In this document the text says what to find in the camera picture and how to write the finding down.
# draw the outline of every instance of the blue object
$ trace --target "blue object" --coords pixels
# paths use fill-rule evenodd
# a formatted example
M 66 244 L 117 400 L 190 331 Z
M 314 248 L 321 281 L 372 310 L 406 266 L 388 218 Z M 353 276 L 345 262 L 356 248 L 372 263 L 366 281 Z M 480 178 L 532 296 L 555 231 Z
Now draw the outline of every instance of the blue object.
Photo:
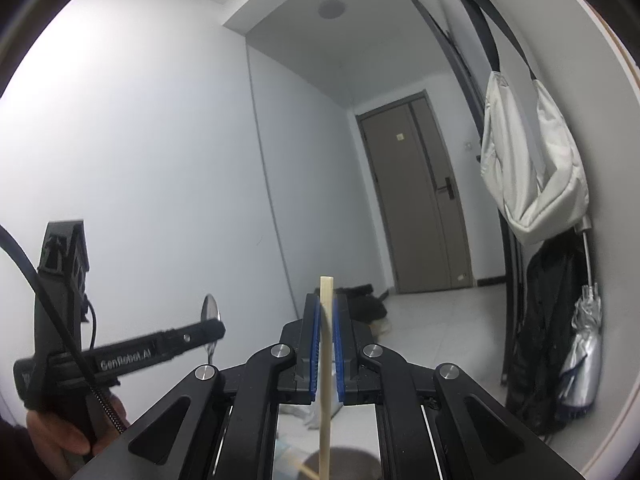
M 344 402 L 344 363 L 342 361 L 342 340 L 340 339 L 340 317 L 338 316 L 337 300 L 334 300 L 334 359 L 338 400 Z
M 311 368 L 309 375 L 309 393 L 311 400 L 316 400 L 316 391 L 318 390 L 318 362 L 320 360 L 320 298 L 316 299 L 316 307 L 314 309 L 314 331 L 311 337 L 311 359 L 309 367 Z

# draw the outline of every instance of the black coat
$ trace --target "black coat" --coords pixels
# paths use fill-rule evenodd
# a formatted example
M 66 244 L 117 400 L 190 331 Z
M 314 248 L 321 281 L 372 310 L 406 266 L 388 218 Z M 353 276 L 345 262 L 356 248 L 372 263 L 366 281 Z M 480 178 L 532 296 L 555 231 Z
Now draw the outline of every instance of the black coat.
M 56 480 L 40 461 L 25 428 L 0 418 L 0 478 L 6 480 Z
M 506 407 L 535 434 L 555 420 L 560 370 L 571 347 L 575 302 L 587 283 L 582 239 L 573 230 L 546 240 L 527 267 L 527 311 L 516 336 Z

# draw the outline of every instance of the smoke detector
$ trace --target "smoke detector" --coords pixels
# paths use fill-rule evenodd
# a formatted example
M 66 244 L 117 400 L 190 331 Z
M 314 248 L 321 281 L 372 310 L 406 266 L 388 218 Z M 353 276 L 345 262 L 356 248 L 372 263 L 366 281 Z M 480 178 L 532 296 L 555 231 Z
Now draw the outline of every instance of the smoke detector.
M 340 18 L 347 10 L 347 5 L 340 0 L 325 0 L 318 6 L 318 14 L 325 20 Z

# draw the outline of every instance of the black cable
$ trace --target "black cable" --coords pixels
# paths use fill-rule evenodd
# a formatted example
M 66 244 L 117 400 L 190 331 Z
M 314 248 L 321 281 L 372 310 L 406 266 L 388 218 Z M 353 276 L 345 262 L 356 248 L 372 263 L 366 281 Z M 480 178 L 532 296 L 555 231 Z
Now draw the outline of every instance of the black cable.
M 0 246 L 4 249 L 4 252 L 6 252 L 9 255 L 9 257 L 14 261 L 18 269 L 20 269 L 20 272 L 22 273 L 24 278 L 27 280 L 29 285 L 31 285 L 31 288 L 33 289 L 36 297 L 40 300 L 40 303 L 42 304 L 44 311 L 47 313 L 47 316 L 49 316 L 49 319 L 51 320 L 51 322 L 53 323 L 53 326 L 58 332 L 60 339 L 62 339 L 62 342 L 64 343 L 66 348 L 69 350 L 71 357 L 74 359 L 74 361 L 78 365 L 79 370 L 84 376 L 84 379 L 86 380 L 89 386 L 89 389 L 92 391 L 95 398 L 98 399 L 98 402 L 100 403 L 102 409 L 104 410 L 104 413 L 107 415 L 107 417 L 109 417 L 109 420 L 113 424 L 113 427 L 118 431 L 118 433 L 124 433 L 126 428 L 122 420 L 120 419 L 120 416 L 118 415 L 118 413 L 116 413 L 115 409 L 113 408 L 113 405 L 111 404 L 109 399 L 104 395 L 104 392 L 98 387 L 97 381 L 95 380 L 94 373 L 91 371 L 91 368 L 89 368 L 89 365 L 84 360 L 84 357 L 82 357 L 82 354 L 78 350 L 78 347 L 76 346 L 76 343 L 71 337 L 69 330 L 66 328 L 65 324 L 60 319 L 60 315 L 56 311 L 55 307 L 53 306 L 53 302 L 51 301 L 51 298 L 49 297 L 49 295 L 47 294 L 47 291 L 42 285 L 42 282 L 40 281 L 40 277 L 38 276 L 36 269 L 33 267 L 33 265 L 31 264 L 31 261 L 29 260 L 27 255 L 24 253 L 24 251 L 22 250 L 18 242 L 16 242 L 14 237 L 12 237 L 8 233 L 8 231 L 1 225 L 0 225 Z
M 89 350 L 93 350 L 94 346 L 95 346 L 95 332 L 96 332 L 96 320 L 95 320 L 95 310 L 94 310 L 94 306 L 91 304 L 91 301 L 89 301 L 89 298 L 86 296 L 86 294 L 84 295 L 84 300 L 86 301 L 86 305 L 89 307 L 89 310 L 91 311 L 91 317 L 92 317 L 92 323 L 91 323 L 91 342 L 89 343 Z

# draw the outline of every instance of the wooden stick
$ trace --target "wooden stick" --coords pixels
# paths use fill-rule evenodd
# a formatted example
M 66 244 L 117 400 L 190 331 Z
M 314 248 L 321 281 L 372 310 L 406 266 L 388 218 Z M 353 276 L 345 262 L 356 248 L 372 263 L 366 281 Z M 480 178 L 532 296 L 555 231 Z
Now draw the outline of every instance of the wooden stick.
M 320 331 L 320 451 L 318 455 L 320 480 L 329 480 L 329 449 L 331 447 L 331 401 L 333 398 L 332 363 L 334 310 L 334 279 L 320 277 L 320 305 L 322 324 Z
M 303 475 L 309 478 L 309 480 L 320 480 L 320 475 L 313 469 L 311 469 L 308 465 L 305 465 L 304 463 L 294 459 L 293 457 L 287 457 L 287 461 Z

